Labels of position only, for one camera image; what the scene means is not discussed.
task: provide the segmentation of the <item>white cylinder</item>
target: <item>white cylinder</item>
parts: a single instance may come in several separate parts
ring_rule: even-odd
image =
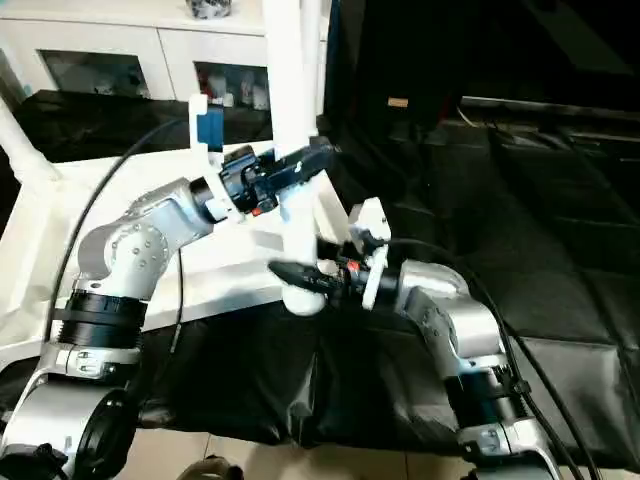
[[[282,158],[309,144],[306,82],[302,64],[299,0],[263,0],[267,38],[267,71],[273,147]],[[286,259],[315,265],[315,222],[310,185],[280,194],[284,222],[282,242]],[[282,300],[296,315],[313,315],[324,306],[324,296],[285,285]]]
[[[318,59],[320,58],[321,0],[302,0],[302,55],[307,96],[308,133],[318,134],[316,96],[318,89]]]
[[[61,177],[45,156],[33,147],[2,98],[0,98],[0,145],[9,157],[13,174],[20,183],[50,182]]]
[[[313,192],[307,185],[294,186],[280,192],[283,220],[282,246],[287,260],[315,265],[318,261]],[[294,286],[282,290],[282,301],[296,315],[313,315],[324,307],[324,295],[310,293]]]

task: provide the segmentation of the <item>black cloth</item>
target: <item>black cloth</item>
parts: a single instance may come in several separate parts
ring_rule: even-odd
[[[126,137],[125,123],[119,128]],[[622,158],[613,144],[574,151],[484,129],[440,133],[438,142],[417,145],[374,142],[356,125],[332,131],[350,154],[329,172],[343,203],[380,196],[394,237],[463,256],[526,337],[596,460],[640,471],[634,147],[624,145]],[[45,143],[38,147],[47,153]],[[76,147],[84,155],[91,142]],[[389,255],[396,266],[405,258],[435,260],[420,246]],[[279,302],[231,312],[185,324],[164,371],[172,335],[171,328],[144,335],[149,424],[268,444],[459,453],[432,359],[398,318],[331,307],[299,318]],[[516,353],[534,398],[575,451]],[[0,404],[15,402],[29,366],[0,375]]]

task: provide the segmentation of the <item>blue object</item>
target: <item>blue object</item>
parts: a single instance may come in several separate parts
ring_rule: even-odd
[[[207,113],[196,117],[198,142],[206,143],[210,152],[221,152],[224,145],[224,113],[222,107],[209,106]]]

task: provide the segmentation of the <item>robotic arm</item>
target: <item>robotic arm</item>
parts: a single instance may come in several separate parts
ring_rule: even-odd
[[[330,299],[356,300],[369,310],[391,308],[416,327],[456,415],[464,457],[477,466],[466,479],[560,480],[546,435],[525,410],[528,385],[516,379],[491,311],[449,267],[406,260],[399,272],[384,269],[390,232],[380,228],[386,225],[384,216],[373,225],[371,232],[355,232],[357,248],[319,248],[331,251],[327,258],[338,265],[337,276],[292,262],[271,261],[269,268],[285,282]],[[364,261],[349,258],[349,251],[360,258],[364,253]]]
[[[60,330],[43,345],[2,437],[0,475],[115,476],[137,423],[127,385],[139,362],[147,302],[173,254],[230,215],[273,210],[277,193],[309,180],[336,152],[317,144],[276,162],[245,147],[225,158],[219,175],[176,180],[89,232],[78,249],[81,273],[65,308],[56,310]]]

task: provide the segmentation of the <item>floor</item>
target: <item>floor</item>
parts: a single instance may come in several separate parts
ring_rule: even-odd
[[[458,480],[471,468],[461,459],[427,454],[330,445],[303,450],[207,433],[138,430],[117,480],[175,480],[191,463],[213,453],[241,466],[247,480]],[[563,474],[570,478],[566,471]],[[603,474],[605,480],[640,480],[640,475],[618,470]]]

